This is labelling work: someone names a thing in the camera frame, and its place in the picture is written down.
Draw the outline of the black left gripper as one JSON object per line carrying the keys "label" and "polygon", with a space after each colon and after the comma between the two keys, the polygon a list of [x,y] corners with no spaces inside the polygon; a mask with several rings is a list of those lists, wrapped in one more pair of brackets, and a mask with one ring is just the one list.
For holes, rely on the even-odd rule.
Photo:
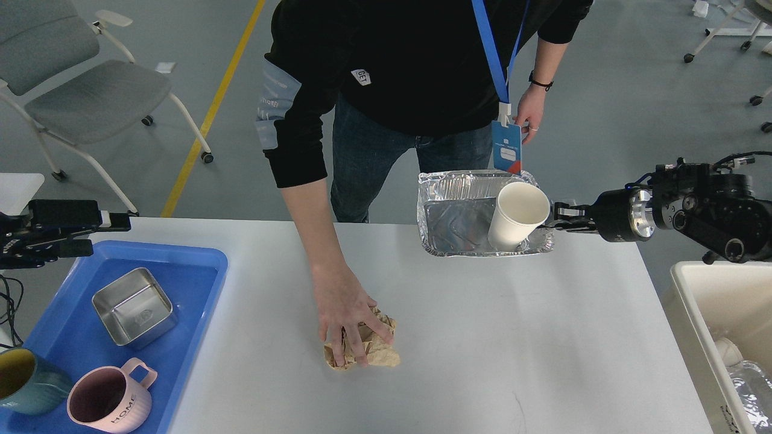
{"label": "black left gripper", "polygon": [[42,234],[89,234],[101,231],[131,230],[130,215],[100,209],[95,200],[31,200],[27,214],[1,212],[1,269],[31,268],[30,261],[56,261],[60,258],[93,255],[88,239],[64,239],[25,245],[19,252],[14,245],[19,233],[30,230]]}

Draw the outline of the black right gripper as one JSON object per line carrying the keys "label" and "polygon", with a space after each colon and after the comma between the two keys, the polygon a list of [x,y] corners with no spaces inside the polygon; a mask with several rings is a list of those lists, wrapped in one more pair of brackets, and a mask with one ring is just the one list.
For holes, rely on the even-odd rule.
{"label": "black right gripper", "polygon": [[568,233],[598,233],[607,242],[644,242],[654,234],[649,189],[607,190],[592,205],[552,204],[552,228]]}

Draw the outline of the person's bare right forearm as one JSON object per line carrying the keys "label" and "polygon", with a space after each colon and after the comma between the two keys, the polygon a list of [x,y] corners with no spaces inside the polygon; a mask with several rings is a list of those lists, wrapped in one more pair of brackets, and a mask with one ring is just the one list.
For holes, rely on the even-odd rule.
{"label": "person's bare right forearm", "polygon": [[326,179],[285,187],[282,198],[301,238],[312,272],[347,267],[332,220]]}

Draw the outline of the person's right hand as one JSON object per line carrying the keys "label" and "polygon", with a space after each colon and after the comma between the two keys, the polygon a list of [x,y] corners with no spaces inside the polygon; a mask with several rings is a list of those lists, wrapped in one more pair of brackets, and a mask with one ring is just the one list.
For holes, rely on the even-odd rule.
{"label": "person's right hand", "polygon": [[363,323],[386,343],[393,342],[390,329],[372,312],[376,302],[367,294],[346,264],[313,266],[312,284],[317,303],[320,340],[331,344],[336,365],[344,365],[344,343],[355,362],[369,365],[359,332]]}

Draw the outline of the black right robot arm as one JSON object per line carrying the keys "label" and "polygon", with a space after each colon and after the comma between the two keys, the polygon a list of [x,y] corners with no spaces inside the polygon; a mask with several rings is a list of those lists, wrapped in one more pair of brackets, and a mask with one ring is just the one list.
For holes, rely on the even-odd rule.
{"label": "black right robot arm", "polygon": [[607,242],[645,242],[656,228],[675,230],[707,249],[703,263],[770,261],[771,205],[758,200],[751,178],[736,173],[762,151],[739,152],[714,164],[678,159],[590,205],[552,206],[549,228],[598,234]]}

